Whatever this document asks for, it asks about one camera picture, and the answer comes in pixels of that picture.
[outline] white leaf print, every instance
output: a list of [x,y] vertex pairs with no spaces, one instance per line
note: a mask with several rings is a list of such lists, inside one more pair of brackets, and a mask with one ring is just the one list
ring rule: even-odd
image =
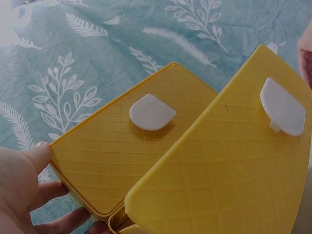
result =
[[45,76],[43,79],[43,85],[46,85],[49,82],[49,78],[47,76]]
[[204,65],[216,67],[215,64],[212,64],[209,61],[209,59],[201,51],[199,51],[192,43],[190,43],[186,38],[184,38],[181,35],[178,35],[177,33],[171,30],[162,28],[144,28],[142,31],[144,33],[172,39],[176,44],[181,46],[187,53],[189,53],[197,61],[201,62]]
[[167,6],[173,12],[176,21],[184,23],[191,30],[201,31],[197,36],[202,39],[210,39],[215,41],[226,53],[227,49],[221,44],[222,29],[216,30],[214,33],[213,25],[221,17],[221,13],[211,14],[221,5],[221,1],[217,0],[200,0],[200,5],[194,4],[194,0],[172,1]]
[[200,4],[204,8],[204,10],[207,10],[208,6],[205,0],[200,0]]
[[49,75],[52,75],[52,74],[53,74],[53,71],[52,71],[51,68],[48,68],[48,74],[49,74]]
[[99,104],[99,102],[102,101],[102,99],[100,98],[94,98],[91,99],[90,101],[88,101],[86,104],[84,104],[83,106],[96,106]]
[[38,181],[39,183],[52,181],[48,168],[43,169],[43,171],[39,174]]
[[52,117],[48,116],[44,112],[41,112],[40,114],[41,114],[41,116],[42,116],[42,118],[46,124],[48,124],[52,128],[57,127],[57,123],[55,122],[55,120]]
[[200,33],[197,35],[199,38],[210,38],[207,34]]
[[98,88],[92,87],[88,89],[84,94],[84,100],[90,100],[97,93]]
[[209,20],[209,23],[217,21],[218,19],[220,19],[220,17],[221,17],[221,13],[213,14]]
[[117,24],[120,23],[120,17],[119,16],[115,16],[111,20],[105,21],[103,23],[108,24],[108,25],[117,25]]
[[66,14],[68,25],[82,37],[108,37],[108,32],[93,23],[80,19],[73,14]]
[[60,65],[64,66],[65,65],[65,59],[62,56],[58,57],[58,62],[60,63]]
[[72,69],[72,67],[66,67],[64,70],[64,74],[69,73],[71,69]]
[[174,13],[174,18],[180,18],[184,15],[185,11],[176,11]]
[[213,25],[213,34],[215,35],[216,38],[218,37],[218,31],[214,25]]
[[[66,74],[68,74],[66,70],[70,70],[69,66],[72,65],[74,61],[72,53],[68,53],[65,57],[58,57],[58,62],[61,67],[51,66],[53,70],[51,68],[47,69],[49,76],[55,80],[54,83],[48,82],[49,78],[47,76],[43,78],[42,75],[37,72],[42,83],[40,88],[43,89],[45,96],[34,97],[34,106],[41,110],[40,114],[43,121],[50,127],[58,130],[60,134],[64,134],[71,127],[70,124],[76,122],[78,113],[84,116],[84,114],[81,113],[83,107],[95,106],[102,100],[100,98],[94,98],[98,90],[97,87],[89,88],[85,92],[83,100],[81,100],[79,92],[75,92],[73,96],[75,106],[73,107],[70,102],[65,99],[65,97],[68,98],[67,90],[77,90],[84,84],[83,80],[77,80],[76,74],[72,75],[69,79],[65,79]],[[56,139],[59,137],[59,134],[49,133],[49,137],[51,139]]]
[[204,14],[204,12],[200,9],[197,10],[197,14],[200,17],[201,20],[205,20],[206,16]]
[[166,6],[166,7],[165,7],[165,10],[166,10],[166,11],[174,11],[174,10],[176,10],[176,9],[177,9],[176,6]]
[[157,72],[162,66],[157,65],[155,61],[152,60],[150,56],[146,56],[142,51],[136,50],[132,47],[129,47],[130,52],[133,56],[136,57],[137,60],[143,62],[142,66],[146,68],[146,72],[148,74],[152,74]]
[[211,4],[211,9],[217,9],[220,5],[220,1],[215,1],[213,4]]
[[48,136],[52,139],[52,140],[57,140],[60,135],[56,134],[56,133],[49,133]]
[[218,28],[218,36],[220,37],[222,35],[222,28]]
[[35,91],[37,93],[41,93],[44,91],[44,89],[40,88],[39,86],[36,85],[29,85],[28,86],[32,91]]
[[68,85],[72,85],[77,79],[77,75],[73,75],[72,77],[69,78],[68,80]]
[[188,22],[186,18],[178,18],[176,21],[178,22]]
[[70,52],[70,53],[68,53],[68,55],[66,55],[65,59],[66,59],[66,61],[69,61],[72,59],[72,57],[73,57],[73,53]]
[[72,107],[70,106],[69,102],[65,102],[63,111],[65,116],[69,119],[70,114],[72,113]]
[[53,72],[54,72],[54,73],[59,73],[59,69],[58,69],[57,67],[54,67],[54,68],[53,68]]
[[79,116],[77,119],[73,120],[75,123],[80,123],[81,121],[85,120],[87,117],[89,117],[91,114],[84,114]]
[[33,97],[33,101],[36,101],[36,102],[45,102],[47,101],[49,98],[46,97],[46,96],[35,96]]
[[79,106],[80,100],[81,100],[80,94],[76,92],[74,94],[74,104],[76,108]]
[[42,111],[46,111],[47,110],[43,105],[41,105],[39,103],[34,103],[34,106],[37,107],[38,109],[42,110]]
[[29,41],[28,39],[20,38],[20,42],[18,43],[21,47],[24,48],[34,48],[34,49],[41,49],[41,47],[37,47],[34,45],[32,41]]
[[200,27],[194,23],[185,23],[185,25],[192,30],[198,31],[200,30]]
[[11,105],[0,101],[0,114],[12,124],[13,133],[19,142],[19,148],[21,150],[30,150],[35,147],[27,123],[16,109]]
[[80,86],[82,86],[84,83],[84,81],[80,80],[80,81],[77,81],[75,83],[73,83],[71,86],[69,86],[67,89],[78,89]]
[[55,87],[54,84],[49,83],[49,87],[50,87],[50,89],[51,89],[54,93],[57,93],[57,88]]
[[187,5],[186,0],[177,0],[179,3],[181,3],[182,5]]
[[46,109],[48,110],[48,112],[53,115],[53,116],[56,116],[57,115],[57,111],[56,109],[50,105],[50,104],[46,104]]
[[65,89],[66,85],[67,85],[67,80],[64,79],[62,81],[62,88]]

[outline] hand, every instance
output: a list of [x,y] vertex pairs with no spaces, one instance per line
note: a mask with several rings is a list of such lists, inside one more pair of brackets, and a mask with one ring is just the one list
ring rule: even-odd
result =
[[[19,152],[0,147],[0,233],[69,234],[90,214],[79,208],[49,223],[34,226],[29,213],[49,200],[68,193],[57,181],[38,184],[38,174],[50,161],[47,143]],[[95,222],[86,234],[110,234],[105,223]]]
[[301,77],[312,89],[312,21],[297,44]]

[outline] white plastic latch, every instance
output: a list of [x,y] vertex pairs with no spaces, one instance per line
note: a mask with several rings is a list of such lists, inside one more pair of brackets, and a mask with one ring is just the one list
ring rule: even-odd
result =
[[303,133],[306,117],[304,107],[272,78],[267,78],[261,93],[262,106],[271,119],[269,127],[291,136]]
[[153,95],[147,94],[132,105],[129,115],[135,126],[146,131],[157,131],[165,127],[176,112]]

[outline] yellow plastic container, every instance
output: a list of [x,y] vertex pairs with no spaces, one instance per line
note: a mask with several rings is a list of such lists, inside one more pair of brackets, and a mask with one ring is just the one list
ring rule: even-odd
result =
[[[260,102],[267,77],[305,107],[300,136],[269,128]],[[129,119],[131,105],[148,93],[177,113],[157,132]],[[52,165],[115,233],[289,234],[310,154],[309,87],[259,46],[215,97],[170,64],[55,141]]]
[[[274,132],[260,91],[273,78],[306,109],[298,136]],[[203,114],[125,198],[150,234],[290,234],[303,193],[311,90],[260,46]]]
[[[134,126],[130,107],[152,94],[176,111],[165,128]],[[150,76],[52,143],[52,166],[97,219],[108,221],[132,186],[170,149],[217,96],[177,64]]]

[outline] teal fabric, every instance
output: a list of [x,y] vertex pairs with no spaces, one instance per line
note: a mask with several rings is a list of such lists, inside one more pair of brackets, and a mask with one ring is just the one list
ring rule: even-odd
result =
[[[260,43],[297,71],[311,9],[310,0],[44,0],[0,12],[1,146],[51,142],[170,62],[218,91]],[[39,176],[53,179],[49,167]],[[75,207],[54,199],[33,223]]]

